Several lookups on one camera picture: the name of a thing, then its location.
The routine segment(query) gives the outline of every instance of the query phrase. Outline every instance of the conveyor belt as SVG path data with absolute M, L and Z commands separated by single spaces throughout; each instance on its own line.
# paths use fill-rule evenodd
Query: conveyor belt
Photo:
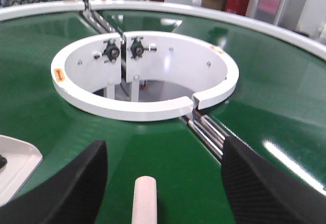
M 94 34 L 78 13 L 0 23 L 0 134 L 31 142 L 43 154 L 20 194 L 63 168 L 94 139 L 104 139 L 109 179 L 97 223 L 130 222 L 133 184 L 141 175 L 157 180 L 160 223 L 232 223 L 219 164 L 178 119 L 101 118 L 71 106 L 55 91 L 49 70 L 53 56 Z
M 326 184 L 326 64 L 276 38 L 199 17 L 101 11 L 115 29 L 157 30 L 223 46 L 240 79 L 223 104 L 207 109 L 259 154 L 287 169 L 264 147 L 280 147 Z M 64 167 L 94 139 L 108 143 L 109 180 L 97 223 L 128 223 L 134 180 L 157 180 L 159 223 L 234 223 L 220 166 L 178 119 L 130 123 L 87 114 L 54 90 L 50 62 L 65 45 L 96 32 L 78 13 L 0 23 L 0 134 L 37 146 L 44 156 L 21 193 Z
M 318 168 L 326 153 L 324 60 L 276 38 L 214 20 L 146 11 L 101 13 L 124 31 L 160 28 L 223 46 L 237 62 L 240 78 L 225 103 L 203 113 L 222 121 L 277 164 L 263 145 L 264 141 L 273 142 L 325 185 L 324 166 Z M 180 25 L 171 20 L 179 20 Z

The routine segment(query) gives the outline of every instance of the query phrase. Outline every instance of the warning sticker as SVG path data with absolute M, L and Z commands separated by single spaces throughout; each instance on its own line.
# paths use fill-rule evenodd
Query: warning sticker
M 60 68 L 55 69 L 55 74 L 56 74 L 57 82 L 65 80 L 65 75 L 63 74 L 62 69 Z
M 220 54 L 225 54 L 225 52 L 217 46 L 211 45 L 210 48 L 213 49 L 215 52 L 218 52 Z

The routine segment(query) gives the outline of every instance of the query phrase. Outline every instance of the white tray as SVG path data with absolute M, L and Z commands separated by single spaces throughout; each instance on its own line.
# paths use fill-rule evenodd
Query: white tray
M 0 169 L 0 206 L 21 189 L 42 161 L 42 154 L 32 144 L 0 135 L 0 154 L 7 164 Z

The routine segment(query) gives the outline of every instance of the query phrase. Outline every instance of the black knob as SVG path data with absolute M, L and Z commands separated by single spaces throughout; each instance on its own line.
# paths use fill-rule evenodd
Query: black knob
M 115 44 L 108 44 L 104 53 L 110 61 L 115 61 L 120 55 L 120 50 Z
M 137 38 L 134 39 L 130 51 L 132 53 L 132 58 L 135 59 L 136 57 L 141 57 L 144 53 L 144 47 L 140 41 L 137 40 Z
M 0 155 L 0 169 L 2 167 L 4 167 L 7 164 L 7 160 L 5 157 L 2 157 L 2 155 Z

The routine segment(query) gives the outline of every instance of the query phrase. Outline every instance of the pink object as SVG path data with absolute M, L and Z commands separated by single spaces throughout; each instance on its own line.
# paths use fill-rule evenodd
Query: pink object
M 156 180 L 149 176 L 134 183 L 131 224 L 157 224 Z
M 281 0 L 260 0 L 258 9 L 268 14 L 276 14 Z

